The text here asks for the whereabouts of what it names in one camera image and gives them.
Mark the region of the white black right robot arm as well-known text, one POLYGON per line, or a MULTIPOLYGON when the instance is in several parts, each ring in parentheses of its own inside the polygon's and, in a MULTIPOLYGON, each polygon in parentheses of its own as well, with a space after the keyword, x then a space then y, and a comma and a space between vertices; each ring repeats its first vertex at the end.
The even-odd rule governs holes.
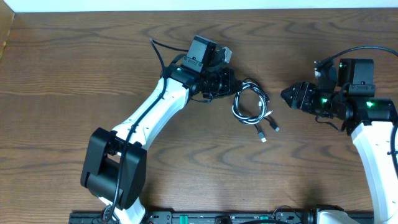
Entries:
POLYGON ((297 82, 280 95, 292 109, 343 120, 364 167, 373 222, 397 223, 397 111, 393 102, 370 94, 322 90, 309 82, 297 82))

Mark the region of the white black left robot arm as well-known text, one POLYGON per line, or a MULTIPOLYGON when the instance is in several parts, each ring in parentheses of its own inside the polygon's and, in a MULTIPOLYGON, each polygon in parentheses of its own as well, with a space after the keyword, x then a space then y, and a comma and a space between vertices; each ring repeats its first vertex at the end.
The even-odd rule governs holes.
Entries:
POLYGON ((198 61, 180 54, 163 66, 155 90, 121 124, 91 135, 80 183, 105 203, 101 223, 140 223, 146 210, 139 200, 146 181, 147 151, 170 118, 190 97, 202 93, 207 100, 240 90, 228 67, 230 55, 216 53, 198 61))

